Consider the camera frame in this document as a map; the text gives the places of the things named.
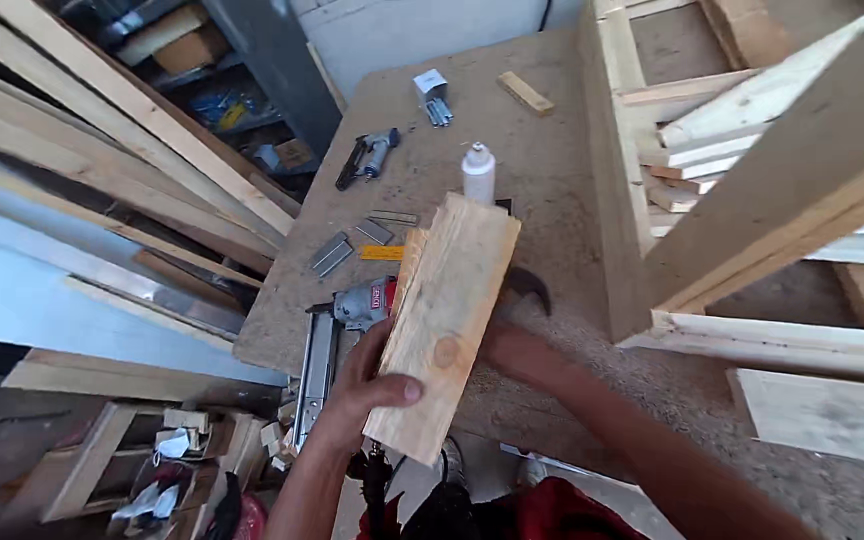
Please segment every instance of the white bottle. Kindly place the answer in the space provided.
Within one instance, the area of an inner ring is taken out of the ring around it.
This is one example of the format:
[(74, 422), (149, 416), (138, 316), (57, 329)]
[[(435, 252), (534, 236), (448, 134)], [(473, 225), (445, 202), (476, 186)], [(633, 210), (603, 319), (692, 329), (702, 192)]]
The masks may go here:
[(496, 203), (496, 157), (481, 142), (472, 144), (462, 159), (465, 197), (492, 206)]

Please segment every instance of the finger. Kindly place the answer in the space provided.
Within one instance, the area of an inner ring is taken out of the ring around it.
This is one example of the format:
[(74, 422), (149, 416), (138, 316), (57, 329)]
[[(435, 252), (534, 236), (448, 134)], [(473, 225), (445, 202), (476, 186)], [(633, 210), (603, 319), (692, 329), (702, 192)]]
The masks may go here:
[(379, 356), (392, 332), (393, 323), (392, 317), (375, 323), (348, 353), (347, 362), (351, 363), (349, 369), (358, 381), (366, 381), (376, 373)]
[(367, 414), (376, 407), (409, 407), (423, 397), (425, 387), (407, 374), (386, 374), (354, 390), (353, 407)]

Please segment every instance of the white wall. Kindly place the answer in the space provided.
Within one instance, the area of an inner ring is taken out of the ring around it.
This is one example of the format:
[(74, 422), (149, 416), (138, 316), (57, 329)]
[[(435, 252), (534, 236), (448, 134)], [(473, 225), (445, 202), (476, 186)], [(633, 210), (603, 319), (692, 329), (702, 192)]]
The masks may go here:
[[(546, 0), (291, 0), (345, 99), (363, 76), (534, 33)], [(547, 29), (583, 0), (552, 0)]]

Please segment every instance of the right hand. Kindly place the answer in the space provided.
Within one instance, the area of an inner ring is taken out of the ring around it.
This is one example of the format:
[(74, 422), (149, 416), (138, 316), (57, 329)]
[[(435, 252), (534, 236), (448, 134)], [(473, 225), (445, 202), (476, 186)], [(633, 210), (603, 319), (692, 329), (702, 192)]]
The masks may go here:
[(570, 363), (545, 339), (519, 326), (498, 322), (486, 328), (478, 358), (502, 375), (537, 388), (544, 386), (550, 373)]

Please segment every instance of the sneaker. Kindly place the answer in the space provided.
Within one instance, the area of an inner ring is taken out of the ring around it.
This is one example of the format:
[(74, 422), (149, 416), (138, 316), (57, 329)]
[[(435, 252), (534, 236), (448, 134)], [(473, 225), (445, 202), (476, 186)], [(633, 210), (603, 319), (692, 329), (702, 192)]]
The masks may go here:
[(516, 483), (519, 487), (536, 487), (549, 476), (546, 463), (540, 460), (526, 457), (518, 466), (518, 478)]
[(435, 463), (435, 472), (441, 477), (444, 483), (466, 485), (466, 476), (462, 472), (462, 452), (459, 450), (459, 445), (455, 444), (455, 439), (450, 436), (445, 437), (441, 443), (441, 452), (438, 453), (438, 460)]

